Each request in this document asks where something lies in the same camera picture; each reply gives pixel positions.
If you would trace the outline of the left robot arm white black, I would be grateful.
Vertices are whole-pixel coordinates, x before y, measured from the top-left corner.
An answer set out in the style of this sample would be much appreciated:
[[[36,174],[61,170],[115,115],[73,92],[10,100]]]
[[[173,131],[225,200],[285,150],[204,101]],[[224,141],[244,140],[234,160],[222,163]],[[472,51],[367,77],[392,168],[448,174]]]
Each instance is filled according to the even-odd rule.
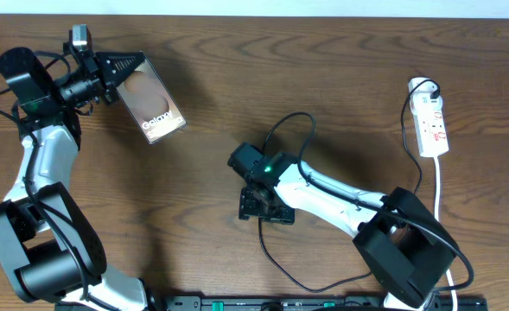
[[[93,52],[65,43],[66,73],[52,78],[42,51],[12,48],[0,74],[16,102],[8,118],[24,149],[14,186],[0,202],[0,264],[25,302],[48,301],[59,310],[162,310],[142,279],[107,263],[98,234],[68,191],[80,151],[80,118],[144,62],[136,53]]]

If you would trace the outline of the Galaxy S25 Ultra smartphone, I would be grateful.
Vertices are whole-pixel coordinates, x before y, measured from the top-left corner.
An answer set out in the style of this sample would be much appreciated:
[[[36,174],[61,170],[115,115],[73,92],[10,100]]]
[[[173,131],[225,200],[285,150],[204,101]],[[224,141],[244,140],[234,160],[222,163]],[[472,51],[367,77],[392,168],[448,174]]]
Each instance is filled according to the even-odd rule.
[[[186,118],[148,58],[117,91],[149,144],[187,126]]]

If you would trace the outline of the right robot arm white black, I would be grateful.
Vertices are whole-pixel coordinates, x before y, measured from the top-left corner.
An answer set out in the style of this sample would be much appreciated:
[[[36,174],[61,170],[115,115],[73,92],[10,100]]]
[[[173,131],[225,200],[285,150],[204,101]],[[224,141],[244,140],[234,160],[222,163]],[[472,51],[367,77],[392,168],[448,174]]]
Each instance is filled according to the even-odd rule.
[[[327,221],[352,238],[386,290],[388,308],[422,309],[459,249],[416,195],[401,187],[390,194],[361,190],[292,154],[269,157],[249,143],[240,144],[227,164],[246,183],[242,220],[291,225],[303,210]]]

